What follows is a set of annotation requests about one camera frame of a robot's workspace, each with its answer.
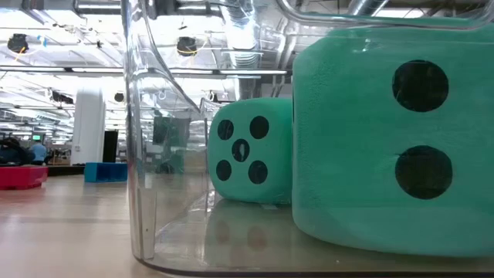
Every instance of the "blue container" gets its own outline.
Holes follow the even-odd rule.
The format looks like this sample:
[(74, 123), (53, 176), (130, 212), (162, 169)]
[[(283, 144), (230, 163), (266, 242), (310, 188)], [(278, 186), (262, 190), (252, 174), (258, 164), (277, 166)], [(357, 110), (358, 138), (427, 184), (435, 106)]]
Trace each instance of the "blue container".
[(127, 181), (127, 163), (86, 163), (85, 182)]

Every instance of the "person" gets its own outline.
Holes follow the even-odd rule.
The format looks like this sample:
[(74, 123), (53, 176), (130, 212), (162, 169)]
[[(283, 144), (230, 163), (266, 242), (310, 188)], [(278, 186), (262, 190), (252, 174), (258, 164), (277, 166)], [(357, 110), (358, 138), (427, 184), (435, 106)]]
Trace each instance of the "person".
[(30, 151), (35, 155), (31, 164), (33, 165), (43, 165), (46, 158), (46, 147), (41, 144), (40, 140), (35, 140), (35, 144), (31, 146)]
[(20, 146), (17, 139), (8, 137), (2, 142), (3, 144), (0, 146), (0, 164), (25, 164), (29, 163), (31, 158), (34, 158), (34, 155), (29, 157), (28, 152)]

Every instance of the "white column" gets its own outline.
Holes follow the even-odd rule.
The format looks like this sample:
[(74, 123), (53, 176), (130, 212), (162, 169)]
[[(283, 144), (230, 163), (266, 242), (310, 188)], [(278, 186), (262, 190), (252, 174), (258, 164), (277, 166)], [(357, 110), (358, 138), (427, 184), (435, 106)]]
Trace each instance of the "white column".
[(103, 160), (106, 104), (100, 83), (94, 81), (80, 84), (77, 91), (70, 164)]

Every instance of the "ceiling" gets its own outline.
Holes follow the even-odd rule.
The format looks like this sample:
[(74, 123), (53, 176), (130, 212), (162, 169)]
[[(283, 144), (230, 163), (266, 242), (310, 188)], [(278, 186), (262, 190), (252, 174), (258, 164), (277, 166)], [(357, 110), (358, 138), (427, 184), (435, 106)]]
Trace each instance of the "ceiling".
[[(443, 2), (448, 0), (391, 0), (377, 15), (416, 18), (429, 16), (427, 14), (433, 9), (437, 9), (434, 16), (447, 16), (453, 9), (455, 15), (461, 15), (485, 4), (485, 1), (457, 0), (455, 6), (450, 5), (447, 9)], [(124, 139), (124, 103), (115, 101), (115, 94), (124, 93), (125, 86), (121, 74), (125, 46), (120, 2), (78, 3), (79, 6), (74, 8), (73, 1), (45, 0), (44, 7), (39, 7), (34, 0), (0, 0), (0, 138), (2, 134), (24, 136), (36, 131), (46, 132), (58, 143), (70, 141), (75, 106), (56, 101), (53, 92), (76, 102), (78, 84), (98, 82), (102, 84), (107, 102), (107, 129), (120, 130), (120, 139)], [(349, 5), (347, 0), (292, 0), (291, 3), (307, 12), (332, 14), (347, 13)], [(259, 47), (251, 53), (259, 57), (258, 69), (290, 70), (296, 54), (329, 31), (327, 27), (290, 22), (276, 7), (275, 0), (255, 0), (254, 4), (254, 29), (259, 31), (255, 39)], [(167, 66), (175, 69), (178, 84), (194, 103), (200, 106), (206, 101), (214, 110), (217, 104), (207, 101), (213, 100), (214, 95), (223, 101), (239, 98), (236, 74), (213, 77), (179, 74), (181, 69), (238, 69), (232, 62), (232, 55), (242, 53), (235, 47), (235, 42), (245, 38), (235, 38), (224, 19), (158, 16), (150, 21), (150, 26), (158, 52)], [(15, 53), (7, 46), (16, 33), (27, 35), (29, 49), (24, 53)], [(177, 42), (180, 37), (196, 39), (198, 50), (195, 55), (179, 54)], [(283, 83), (270, 75), (259, 78), (257, 82), (263, 83), (262, 88), (268, 95), (275, 91), (272, 84), (281, 89), (283, 83), (289, 83), (289, 78), (283, 78)], [(161, 100), (166, 95), (157, 94), (157, 97)]]

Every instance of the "die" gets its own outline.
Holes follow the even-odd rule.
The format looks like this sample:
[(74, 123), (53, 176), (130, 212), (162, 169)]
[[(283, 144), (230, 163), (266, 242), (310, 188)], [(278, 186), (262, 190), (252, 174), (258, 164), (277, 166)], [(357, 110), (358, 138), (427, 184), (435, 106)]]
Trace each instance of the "die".
[(492, 31), (341, 29), (297, 56), (300, 229), (390, 253), (494, 253)]
[(208, 170), (224, 198), (290, 203), (292, 101), (240, 100), (220, 109), (211, 123)]

